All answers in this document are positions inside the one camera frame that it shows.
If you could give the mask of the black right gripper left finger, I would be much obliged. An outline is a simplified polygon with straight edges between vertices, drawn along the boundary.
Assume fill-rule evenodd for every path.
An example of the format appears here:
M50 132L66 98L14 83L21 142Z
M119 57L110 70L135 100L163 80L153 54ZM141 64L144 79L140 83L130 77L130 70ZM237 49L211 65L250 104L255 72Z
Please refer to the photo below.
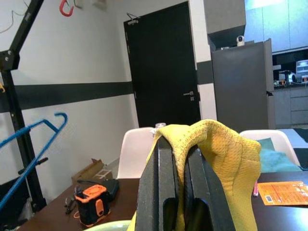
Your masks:
M167 139L160 137L139 181L136 230L175 230L178 204L175 158Z

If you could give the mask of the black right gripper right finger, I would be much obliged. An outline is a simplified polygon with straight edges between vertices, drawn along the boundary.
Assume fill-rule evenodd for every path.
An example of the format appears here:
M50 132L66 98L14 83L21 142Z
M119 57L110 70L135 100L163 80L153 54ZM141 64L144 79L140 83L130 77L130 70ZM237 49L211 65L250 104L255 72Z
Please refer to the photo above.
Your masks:
M190 148L185 162L186 231L234 231L222 184L200 148Z

